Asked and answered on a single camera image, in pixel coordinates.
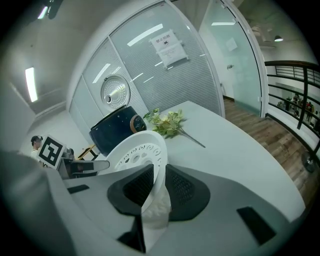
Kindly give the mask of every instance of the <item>white frame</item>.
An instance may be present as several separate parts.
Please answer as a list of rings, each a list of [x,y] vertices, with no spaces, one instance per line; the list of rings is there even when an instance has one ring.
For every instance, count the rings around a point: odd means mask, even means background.
[[[229,8],[231,13],[235,16],[236,20],[239,22],[241,27],[244,29],[249,43],[252,47],[254,57],[256,59],[259,76],[260,76],[260,85],[261,85],[261,112],[260,117],[264,118],[266,113],[268,113],[268,104],[269,104],[269,87],[268,87],[268,76],[267,69],[265,66],[265,60],[250,25],[248,24],[246,18],[241,14],[238,8],[232,3],[232,0],[221,0],[221,2]]]

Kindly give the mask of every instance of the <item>glass door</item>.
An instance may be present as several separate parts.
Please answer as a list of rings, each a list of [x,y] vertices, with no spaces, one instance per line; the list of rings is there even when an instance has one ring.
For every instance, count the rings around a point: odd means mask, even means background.
[[[215,49],[212,50],[219,51],[221,56],[217,59],[215,54],[212,54],[213,63],[216,67],[225,69],[219,73],[220,80],[224,81],[222,86],[232,87],[230,89],[233,90],[237,105],[260,115],[262,93],[259,70],[243,28],[220,0],[210,2],[204,17],[204,26],[210,34],[207,38],[215,40]]]

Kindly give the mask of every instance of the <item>white table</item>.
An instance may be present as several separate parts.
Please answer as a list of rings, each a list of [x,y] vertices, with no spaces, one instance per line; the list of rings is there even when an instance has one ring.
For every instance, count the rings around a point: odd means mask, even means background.
[[[221,116],[186,101],[163,112],[182,109],[183,135],[165,139],[168,162],[236,181],[276,207],[290,222],[305,209],[295,184],[281,165],[252,137]]]

